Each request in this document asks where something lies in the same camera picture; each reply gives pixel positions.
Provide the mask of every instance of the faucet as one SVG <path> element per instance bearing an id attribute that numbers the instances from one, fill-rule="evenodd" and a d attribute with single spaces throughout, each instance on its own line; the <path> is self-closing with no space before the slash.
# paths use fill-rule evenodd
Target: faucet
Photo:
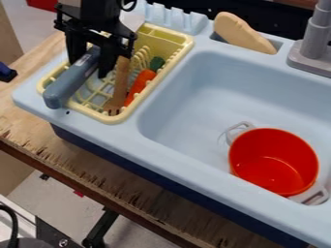
<path id="1" fill-rule="evenodd" d="M 319 0 L 308 20 L 303 40 L 291 48 L 287 64 L 313 74 L 331 78 L 331 0 Z"/>

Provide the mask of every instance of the orange toy vegetable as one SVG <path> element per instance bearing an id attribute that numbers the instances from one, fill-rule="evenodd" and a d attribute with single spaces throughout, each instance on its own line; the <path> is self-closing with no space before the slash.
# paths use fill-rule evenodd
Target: orange toy vegetable
<path id="1" fill-rule="evenodd" d="M 136 77 L 133 86 L 130 89 L 129 95 L 124 106 L 127 107 L 133 100 L 135 93 L 140 93 L 145 87 L 148 80 L 152 80 L 157 74 L 152 70 L 146 69 Z"/>

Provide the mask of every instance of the dark blue base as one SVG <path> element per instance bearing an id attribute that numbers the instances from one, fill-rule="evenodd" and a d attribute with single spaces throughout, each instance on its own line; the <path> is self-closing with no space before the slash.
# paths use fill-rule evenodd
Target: dark blue base
<path id="1" fill-rule="evenodd" d="M 250 230 L 253 233 L 258 233 L 266 238 L 283 245 L 288 248 L 301 248 L 307 247 L 308 244 L 296 237 L 293 237 L 285 232 L 272 228 L 257 219 L 252 218 L 242 212 L 239 212 L 227 205 L 224 205 L 218 201 L 209 199 L 202 194 L 191 190 L 181 184 L 178 184 L 174 181 L 171 181 L 159 174 L 156 174 L 146 168 L 141 167 L 125 158 L 122 158 L 108 150 L 105 150 L 98 145 L 82 139 L 62 128 L 59 128 L 55 125 L 51 125 L 54 129 L 55 134 L 63 140 L 71 142 L 89 152 L 92 152 L 111 163 L 118 165 L 128 171 L 131 171 L 155 184 L 160 185 L 161 187 L 171 191 L 191 202 L 197 203 L 219 215 L 227 218 L 228 220 Z"/>

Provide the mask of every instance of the cable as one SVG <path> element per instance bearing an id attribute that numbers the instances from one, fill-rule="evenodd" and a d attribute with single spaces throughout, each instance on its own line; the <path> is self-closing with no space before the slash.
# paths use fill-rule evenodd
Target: cable
<path id="1" fill-rule="evenodd" d="M 0 210 L 5 211 L 6 213 L 9 214 L 9 216 L 11 216 L 12 218 L 12 223 L 13 223 L 13 227 L 12 227 L 12 235 L 11 235 L 11 239 L 8 243 L 7 248 L 18 248 L 18 221 L 17 221 L 17 217 L 15 215 L 15 212 L 7 207 L 6 205 L 0 205 Z"/>
<path id="2" fill-rule="evenodd" d="M 125 11 L 125 12 L 131 12 L 135 8 L 136 3 L 137 3 L 137 0 L 134 0 L 132 2 L 133 2 L 132 6 L 130 6 L 129 8 L 125 9 L 124 8 L 124 6 L 125 6 L 125 0 L 117 0 L 118 6 L 121 8 L 122 11 Z"/>

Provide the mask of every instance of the robotic arm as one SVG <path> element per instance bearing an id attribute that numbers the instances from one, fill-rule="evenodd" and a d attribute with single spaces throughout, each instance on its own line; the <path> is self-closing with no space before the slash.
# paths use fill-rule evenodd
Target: robotic arm
<path id="1" fill-rule="evenodd" d="M 99 78 L 111 71 L 118 56 L 131 58 L 136 33 L 119 19 L 120 12 L 132 11 L 137 0 L 59 0 L 55 28 L 66 34 L 69 61 L 74 64 L 86 53 L 87 43 L 100 48 Z"/>

